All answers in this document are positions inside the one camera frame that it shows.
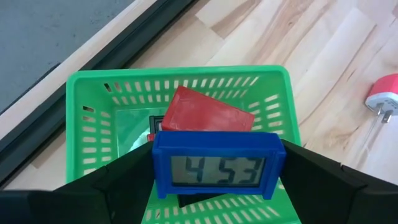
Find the digital clock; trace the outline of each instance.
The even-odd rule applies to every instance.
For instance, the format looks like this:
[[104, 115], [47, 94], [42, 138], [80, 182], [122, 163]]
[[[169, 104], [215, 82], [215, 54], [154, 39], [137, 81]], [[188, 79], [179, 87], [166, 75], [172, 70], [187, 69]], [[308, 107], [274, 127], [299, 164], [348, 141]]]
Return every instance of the digital clock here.
[[229, 193], [271, 199], [285, 155], [274, 133], [161, 131], [152, 149], [157, 195]]

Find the wooden floor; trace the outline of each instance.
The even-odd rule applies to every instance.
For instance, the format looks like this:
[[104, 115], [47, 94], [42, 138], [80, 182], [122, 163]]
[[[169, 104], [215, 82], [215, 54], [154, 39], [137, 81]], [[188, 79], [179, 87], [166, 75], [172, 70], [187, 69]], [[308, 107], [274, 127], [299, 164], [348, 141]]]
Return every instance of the wooden floor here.
[[[131, 67], [281, 64], [290, 73], [303, 145], [398, 184], [398, 118], [378, 122], [364, 142], [375, 119], [366, 94], [378, 78], [398, 72], [397, 17], [396, 0], [200, 0]], [[9, 188], [51, 189], [51, 180], [35, 184], [47, 164], [61, 185], [65, 146], [57, 147]], [[24, 175], [35, 178], [21, 185]]]

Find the clock screen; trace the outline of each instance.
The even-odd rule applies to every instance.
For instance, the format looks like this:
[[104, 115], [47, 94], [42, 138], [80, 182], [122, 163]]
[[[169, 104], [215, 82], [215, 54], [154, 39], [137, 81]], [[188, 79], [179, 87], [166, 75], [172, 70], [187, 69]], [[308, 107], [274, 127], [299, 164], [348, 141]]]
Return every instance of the clock screen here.
[[258, 187], [265, 158], [172, 156], [176, 186]]

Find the basket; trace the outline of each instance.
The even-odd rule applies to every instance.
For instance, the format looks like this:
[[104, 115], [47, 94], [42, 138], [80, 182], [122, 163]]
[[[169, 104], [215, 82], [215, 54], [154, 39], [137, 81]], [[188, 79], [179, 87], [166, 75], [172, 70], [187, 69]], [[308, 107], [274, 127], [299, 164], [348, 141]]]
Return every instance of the basket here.
[[[255, 115], [253, 131], [300, 144], [288, 72], [278, 65], [80, 71], [67, 82], [67, 182], [144, 144], [179, 85]], [[222, 195], [178, 208], [155, 186], [142, 223], [299, 223], [279, 181], [272, 200]]]

